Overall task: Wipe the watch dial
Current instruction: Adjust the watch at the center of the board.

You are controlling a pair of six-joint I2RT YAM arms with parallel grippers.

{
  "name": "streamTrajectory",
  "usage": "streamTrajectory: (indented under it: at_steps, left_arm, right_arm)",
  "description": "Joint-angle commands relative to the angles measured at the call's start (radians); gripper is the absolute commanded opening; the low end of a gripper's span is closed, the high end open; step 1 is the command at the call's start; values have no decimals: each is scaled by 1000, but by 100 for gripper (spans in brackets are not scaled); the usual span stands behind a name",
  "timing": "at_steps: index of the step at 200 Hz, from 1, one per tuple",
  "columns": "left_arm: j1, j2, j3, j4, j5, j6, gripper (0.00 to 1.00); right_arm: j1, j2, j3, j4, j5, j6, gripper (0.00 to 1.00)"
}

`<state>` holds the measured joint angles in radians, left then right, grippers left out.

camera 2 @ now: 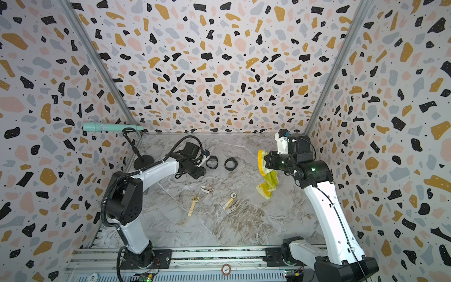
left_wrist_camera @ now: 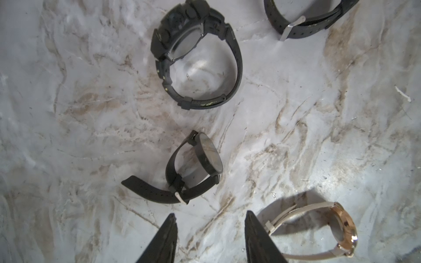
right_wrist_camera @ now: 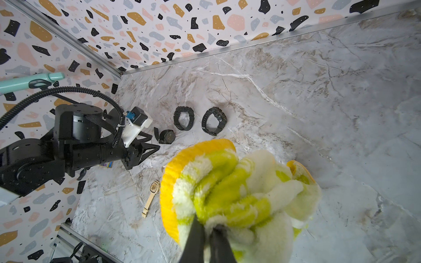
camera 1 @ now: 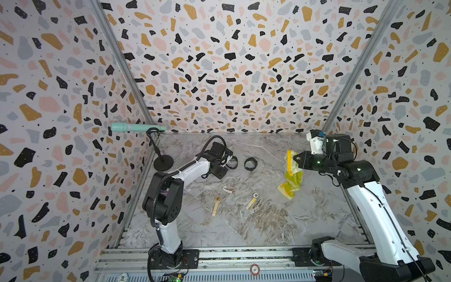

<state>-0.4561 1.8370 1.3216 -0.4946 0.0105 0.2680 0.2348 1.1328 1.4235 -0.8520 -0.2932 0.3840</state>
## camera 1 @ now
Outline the yellow green white cloth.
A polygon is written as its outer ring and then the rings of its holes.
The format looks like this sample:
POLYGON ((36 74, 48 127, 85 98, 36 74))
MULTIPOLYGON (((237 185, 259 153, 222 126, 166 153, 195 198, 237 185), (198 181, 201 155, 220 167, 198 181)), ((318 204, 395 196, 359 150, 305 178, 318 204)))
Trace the yellow green white cloth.
POLYGON ((298 163, 294 160, 297 155, 296 151, 288 150, 285 154, 285 182, 280 184, 278 191, 288 200, 295 197, 295 192, 301 189, 303 181, 303 170, 298 167, 298 163))

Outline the black digital watch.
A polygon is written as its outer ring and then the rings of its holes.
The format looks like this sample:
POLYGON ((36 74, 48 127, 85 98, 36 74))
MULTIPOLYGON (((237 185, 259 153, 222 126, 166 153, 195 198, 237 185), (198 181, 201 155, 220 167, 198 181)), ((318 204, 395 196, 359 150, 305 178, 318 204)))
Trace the black digital watch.
POLYGON ((254 171, 258 166, 258 161, 254 157, 249 157, 244 162, 244 168, 248 171, 254 171))

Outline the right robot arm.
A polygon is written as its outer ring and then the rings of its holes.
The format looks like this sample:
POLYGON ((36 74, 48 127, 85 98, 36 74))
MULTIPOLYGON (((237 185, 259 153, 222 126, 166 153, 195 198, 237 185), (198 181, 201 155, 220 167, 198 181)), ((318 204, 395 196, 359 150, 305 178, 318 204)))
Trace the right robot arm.
POLYGON ((366 282, 413 282, 436 270, 407 238, 384 195, 380 178, 368 161, 358 161, 357 146, 348 135, 307 134, 310 150, 291 157, 302 170, 337 179, 339 187, 372 249, 359 249, 325 236, 312 241, 310 259, 315 264, 336 262, 360 274, 366 282))

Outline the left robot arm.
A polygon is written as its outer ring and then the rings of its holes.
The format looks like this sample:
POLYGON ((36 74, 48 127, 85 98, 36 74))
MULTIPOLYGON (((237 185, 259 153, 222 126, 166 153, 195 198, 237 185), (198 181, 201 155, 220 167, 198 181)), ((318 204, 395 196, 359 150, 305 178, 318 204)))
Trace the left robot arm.
POLYGON ((233 152, 225 139, 215 135, 191 162, 172 172, 153 175, 142 203, 159 239, 159 244, 149 250, 151 269, 176 269, 183 265, 183 243, 176 219, 182 208, 184 188, 196 179, 210 175, 222 179, 232 158, 233 152))

